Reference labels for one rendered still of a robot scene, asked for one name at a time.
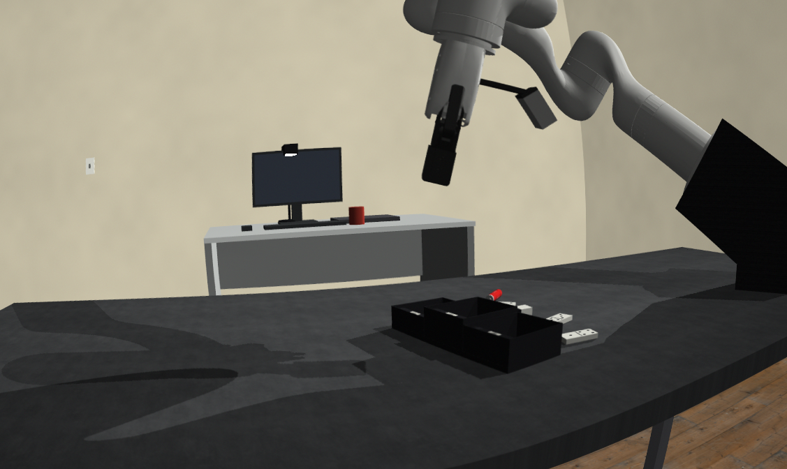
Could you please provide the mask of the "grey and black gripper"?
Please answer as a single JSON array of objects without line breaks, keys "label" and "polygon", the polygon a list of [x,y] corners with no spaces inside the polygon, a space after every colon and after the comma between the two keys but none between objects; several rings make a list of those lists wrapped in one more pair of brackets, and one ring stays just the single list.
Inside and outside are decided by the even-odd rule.
[{"label": "grey and black gripper", "polygon": [[425,115],[431,118],[432,114],[436,114],[436,121],[432,145],[429,144],[427,148],[422,180],[449,186],[461,126],[468,126],[471,120],[485,56],[494,56],[496,51],[461,38],[435,35],[433,40],[440,43],[441,47]]}]

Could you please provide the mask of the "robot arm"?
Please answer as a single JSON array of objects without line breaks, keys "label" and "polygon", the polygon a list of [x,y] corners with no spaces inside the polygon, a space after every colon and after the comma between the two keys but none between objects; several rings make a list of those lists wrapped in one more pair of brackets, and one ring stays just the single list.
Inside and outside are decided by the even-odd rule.
[{"label": "robot arm", "polygon": [[[403,7],[406,21],[421,33],[510,49],[538,74],[558,109],[574,120],[594,115],[612,83],[615,124],[684,178],[685,192],[716,131],[711,137],[635,81],[617,44],[600,31],[581,34],[559,69],[544,29],[557,10],[557,0],[405,0]],[[519,89],[482,78],[480,85],[516,92],[535,128],[558,121],[538,87]]]}]

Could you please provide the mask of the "black rack of bins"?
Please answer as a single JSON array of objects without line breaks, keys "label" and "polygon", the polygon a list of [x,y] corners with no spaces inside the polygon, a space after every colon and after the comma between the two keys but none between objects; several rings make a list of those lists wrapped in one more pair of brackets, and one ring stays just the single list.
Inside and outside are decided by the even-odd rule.
[{"label": "black rack of bins", "polygon": [[508,303],[441,297],[390,308],[393,329],[502,373],[561,354],[562,322],[520,313]]}]

